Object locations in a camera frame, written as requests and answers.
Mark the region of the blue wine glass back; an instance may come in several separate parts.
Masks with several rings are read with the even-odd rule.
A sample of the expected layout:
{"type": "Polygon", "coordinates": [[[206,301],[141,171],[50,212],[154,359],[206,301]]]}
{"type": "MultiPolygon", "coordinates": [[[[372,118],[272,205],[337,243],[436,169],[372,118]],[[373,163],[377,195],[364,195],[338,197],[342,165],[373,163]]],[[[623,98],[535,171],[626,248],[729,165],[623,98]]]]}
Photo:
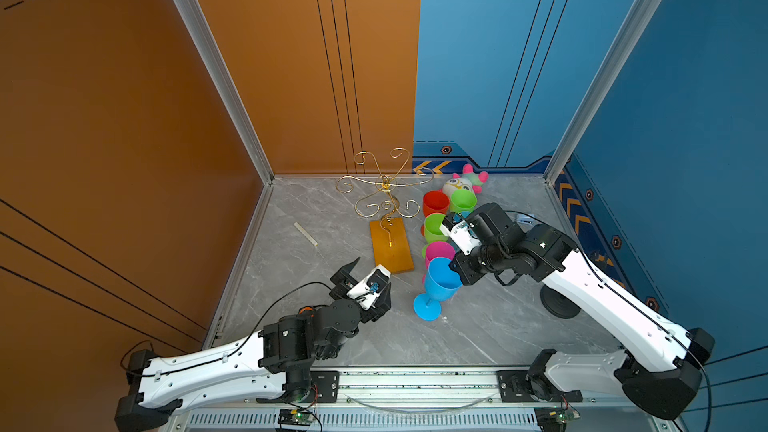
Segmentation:
{"type": "Polygon", "coordinates": [[[428,266],[424,279],[424,292],[413,301],[416,315],[425,321],[437,320],[442,313],[442,303],[450,300],[462,287],[457,272],[450,267],[448,258],[435,258],[428,266]]]}

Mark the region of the pink wine glass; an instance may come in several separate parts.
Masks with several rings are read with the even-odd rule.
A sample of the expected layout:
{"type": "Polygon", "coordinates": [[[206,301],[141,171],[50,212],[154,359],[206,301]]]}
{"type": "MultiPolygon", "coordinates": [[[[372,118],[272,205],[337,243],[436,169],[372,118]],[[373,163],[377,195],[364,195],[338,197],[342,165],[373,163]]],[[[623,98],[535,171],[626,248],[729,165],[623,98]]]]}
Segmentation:
{"type": "Polygon", "coordinates": [[[431,261],[436,258],[447,258],[452,260],[456,254],[454,247],[447,241],[435,241],[424,247],[424,264],[429,267],[431,261]]]}

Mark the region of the green wine glass front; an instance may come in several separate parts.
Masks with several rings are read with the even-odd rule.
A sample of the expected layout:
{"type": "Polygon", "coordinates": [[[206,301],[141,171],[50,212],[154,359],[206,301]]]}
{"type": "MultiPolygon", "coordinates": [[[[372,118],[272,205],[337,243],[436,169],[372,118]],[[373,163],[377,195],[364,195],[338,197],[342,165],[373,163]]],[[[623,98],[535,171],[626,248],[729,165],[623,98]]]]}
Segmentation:
{"type": "Polygon", "coordinates": [[[422,229],[428,244],[438,241],[446,242],[448,240],[448,236],[441,230],[444,218],[445,215],[443,213],[432,213],[425,218],[422,229]]]}

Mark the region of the green wine glass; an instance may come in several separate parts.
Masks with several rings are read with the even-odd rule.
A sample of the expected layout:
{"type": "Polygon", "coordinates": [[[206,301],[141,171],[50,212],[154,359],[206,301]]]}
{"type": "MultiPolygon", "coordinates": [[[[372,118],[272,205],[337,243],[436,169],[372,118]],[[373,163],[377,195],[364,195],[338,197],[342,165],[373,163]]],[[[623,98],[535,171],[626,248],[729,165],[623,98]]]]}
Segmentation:
{"type": "Polygon", "coordinates": [[[448,240],[448,236],[441,230],[444,218],[445,215],[443,213],[432,213],[425,218],[422,229],[428,244],[438,241],[446,242],[448,240]]]}
{"type": "Polygon", "coordinates": [[[473,190],[456,189],[450,196],[449,210],[454,213],[469,214],[477,206],[477,196],[473,190]]]}

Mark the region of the red wine glass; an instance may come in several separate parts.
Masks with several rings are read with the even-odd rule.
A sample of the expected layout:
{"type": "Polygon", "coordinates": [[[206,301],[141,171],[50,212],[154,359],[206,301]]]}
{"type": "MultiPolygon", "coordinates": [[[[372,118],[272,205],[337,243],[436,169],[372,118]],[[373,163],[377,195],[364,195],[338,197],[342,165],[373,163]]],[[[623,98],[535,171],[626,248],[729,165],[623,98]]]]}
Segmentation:
{"type": "Polygon", "coordinates": [[[425,217],[435,213],[445,214],[449,207],[449,197],[440,190],[429,191],[423,196],[422,211],[425,217]]]}

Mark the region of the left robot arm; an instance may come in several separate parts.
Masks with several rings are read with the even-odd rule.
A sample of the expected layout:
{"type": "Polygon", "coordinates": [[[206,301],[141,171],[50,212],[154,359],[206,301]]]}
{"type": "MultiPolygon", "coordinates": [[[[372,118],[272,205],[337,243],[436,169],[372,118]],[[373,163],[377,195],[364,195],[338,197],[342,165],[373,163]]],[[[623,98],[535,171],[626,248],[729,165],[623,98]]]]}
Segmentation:
{"type": "Polygon", "coordinates": [[[335,359],[359,327],[391,308],[391,273],[375,266],[364,278],[355,265],[330,279],[330,303],[305,306],[277,322],[256,325],[245,337],[200,352],[162,357],[136,350],[122,360],[129,392],[117,405],[121,431],[149,431],[187,410],[254,398],[259,402],[313,400],[311,368],[335,359]]]}

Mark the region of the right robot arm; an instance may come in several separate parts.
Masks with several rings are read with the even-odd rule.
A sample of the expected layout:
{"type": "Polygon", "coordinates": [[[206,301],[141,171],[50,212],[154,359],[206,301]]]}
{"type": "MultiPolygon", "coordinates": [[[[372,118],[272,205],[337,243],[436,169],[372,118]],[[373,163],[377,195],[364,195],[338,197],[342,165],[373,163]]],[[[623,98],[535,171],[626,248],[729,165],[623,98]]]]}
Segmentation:
{"type": "Polygon", "coordinates": [[[551,314],[585,312],[621,345],[604,354],[539,353],[524,387],[533,399],[565,399],[583,391],[624,396],[644,412],[678,418],[701,388],[714,338],[663,317],[603,273],[568,234],[538,221],[523,230],[507,211],[487,203],[468,215],[451,212],[441,232],[459,248],[450,262],[465,286],[511,271],[540,283],[551,314]]]}

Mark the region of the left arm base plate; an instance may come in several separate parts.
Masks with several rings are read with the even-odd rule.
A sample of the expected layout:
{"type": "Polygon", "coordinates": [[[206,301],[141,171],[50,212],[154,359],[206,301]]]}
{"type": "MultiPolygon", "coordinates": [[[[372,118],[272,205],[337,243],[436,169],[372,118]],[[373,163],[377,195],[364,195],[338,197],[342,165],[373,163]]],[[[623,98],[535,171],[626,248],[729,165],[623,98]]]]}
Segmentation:
{"type": "Polygon", "coordinates": [[[338,370],[296,369],[284,373],[285,379],[276,398],[258,399],[259,403],[335,403],[338,399],[338,370]]]}

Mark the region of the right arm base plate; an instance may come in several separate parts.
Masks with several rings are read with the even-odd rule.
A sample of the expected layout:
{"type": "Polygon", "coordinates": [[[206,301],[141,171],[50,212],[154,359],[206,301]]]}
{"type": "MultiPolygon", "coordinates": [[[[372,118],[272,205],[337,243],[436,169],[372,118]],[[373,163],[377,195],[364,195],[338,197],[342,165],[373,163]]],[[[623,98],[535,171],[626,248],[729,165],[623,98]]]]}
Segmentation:
{"type": "Polygon", "coordinates": [[[504,403],[579,403],[583,401],[580,391],[560,391],[543,375],[531,377],[524,370],[507,369],[497,371],[496,378],[500,397],[504,403]]]}

